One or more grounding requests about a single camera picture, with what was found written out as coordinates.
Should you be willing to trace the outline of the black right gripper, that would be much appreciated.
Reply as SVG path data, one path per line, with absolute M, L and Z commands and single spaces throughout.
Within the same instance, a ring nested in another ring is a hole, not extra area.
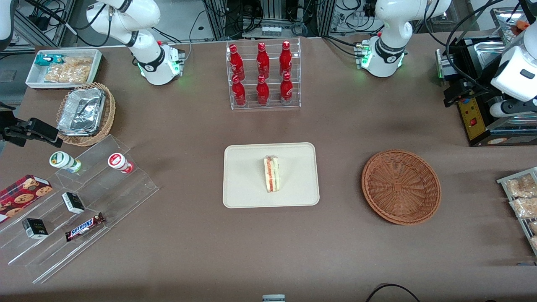
M 37 118 L 30 118 L 28 124 L 15 117 L 15 107 L 0 104 L 0 128 L 2 140 L 19 147 L 24 147 L 28 138 L 45 143 L 60 143 L 59 130 Z

